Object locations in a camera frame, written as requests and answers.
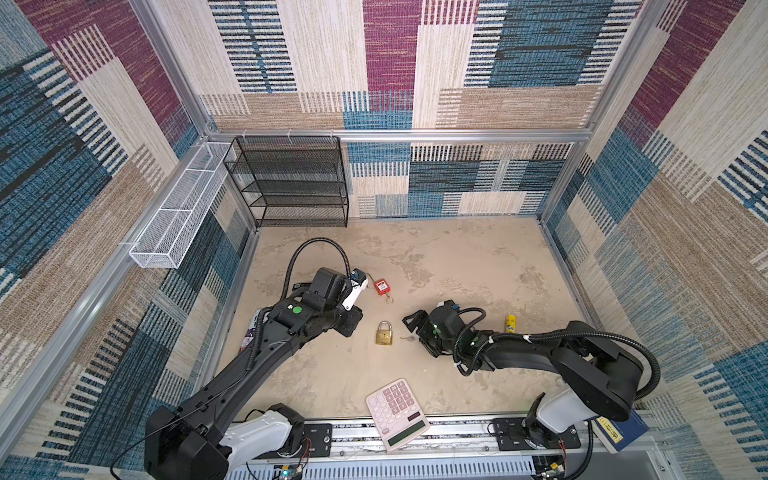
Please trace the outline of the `red safety padlock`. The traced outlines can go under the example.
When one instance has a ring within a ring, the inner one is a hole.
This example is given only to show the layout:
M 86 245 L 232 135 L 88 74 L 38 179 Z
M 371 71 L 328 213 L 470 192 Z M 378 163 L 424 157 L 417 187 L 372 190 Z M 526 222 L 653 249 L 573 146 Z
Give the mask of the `red safety padlock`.
M 394 299 L 391 297 L 391 287 L 389 283 L 385 279 L 380 280 L 373 280 L 370 279 L 372 286 L 374 287 L 375 291 L 379 296 L 382 296 L 385 298 L 385 301 L 388 304 L 391 304 L 394 302 Z

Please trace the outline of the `brass padlock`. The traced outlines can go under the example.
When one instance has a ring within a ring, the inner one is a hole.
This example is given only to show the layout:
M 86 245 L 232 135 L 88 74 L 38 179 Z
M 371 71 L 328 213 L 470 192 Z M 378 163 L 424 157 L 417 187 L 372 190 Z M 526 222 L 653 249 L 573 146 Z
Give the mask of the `brass padlock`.
M 377 326 L 375 343 L 382 346 L 393 344 L 393 327 L 388 321 L 381 321 Z

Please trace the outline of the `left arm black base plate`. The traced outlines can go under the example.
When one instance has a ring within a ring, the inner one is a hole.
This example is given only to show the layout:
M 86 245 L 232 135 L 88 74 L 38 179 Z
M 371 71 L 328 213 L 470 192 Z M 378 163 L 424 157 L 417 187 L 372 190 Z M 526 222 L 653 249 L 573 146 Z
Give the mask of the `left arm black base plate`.
M 325 458 L 330 456 L 333 425 L 331 423 L 300 423 L 289 430 L 286 442 L 277 451 L 267 452 L 255 460 L 298 460 L 303 456 Z

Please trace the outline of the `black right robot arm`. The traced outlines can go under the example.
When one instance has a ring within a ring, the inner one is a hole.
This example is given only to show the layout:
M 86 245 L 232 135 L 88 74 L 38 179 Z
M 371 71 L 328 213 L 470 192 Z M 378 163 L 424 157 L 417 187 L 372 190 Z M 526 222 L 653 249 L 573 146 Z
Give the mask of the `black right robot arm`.
M 487 431 L 502 451 L 557 449 L 556 465 L 539 469 L 535 478 L 581 478 L 594 455 L 595 421 L 629 420 L 635 402 L 659 385 L 659 361 L 640 342 L 582 321 L 520 334 L 481 330 L 485 317 L 480 307 L 460 308 L 446 300 L 430 312 L 404 317 L 403 323 L 430 355 L 450 357 L 464 377 L 503 369 L 558 375 L 562 387 L 539 394 L 525 417 L 494 419 Z

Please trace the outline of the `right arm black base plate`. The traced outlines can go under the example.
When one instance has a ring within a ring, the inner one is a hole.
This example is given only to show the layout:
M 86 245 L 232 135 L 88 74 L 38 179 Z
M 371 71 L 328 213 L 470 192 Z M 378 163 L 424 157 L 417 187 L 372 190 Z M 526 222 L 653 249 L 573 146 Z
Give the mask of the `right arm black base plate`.
M 501 417 L 492 419 L 488 433 L 496 440 L 500 451 L 566 450 L 579 449 L 582 444 L 574 427 L 554 433 L 534 421 L 527 424 L 525 417 Z

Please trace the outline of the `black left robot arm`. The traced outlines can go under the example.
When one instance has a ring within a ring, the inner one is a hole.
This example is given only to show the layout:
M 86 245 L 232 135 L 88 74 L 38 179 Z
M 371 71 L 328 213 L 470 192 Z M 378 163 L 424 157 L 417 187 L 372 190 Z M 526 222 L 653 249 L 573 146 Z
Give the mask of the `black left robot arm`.
M 159 407 L 140 439 L 144 469 L 155 479 L 221 479 L 233 448 L 223 439 L 236 415 L 269 376 L 328 330 L 350 337 L 362 320 L 355 301 L 364 272 L 319 269 L 309 283 L 286 276 L 279 300 L 259 310 L 255 335 L 223 370 L 175 409 Z

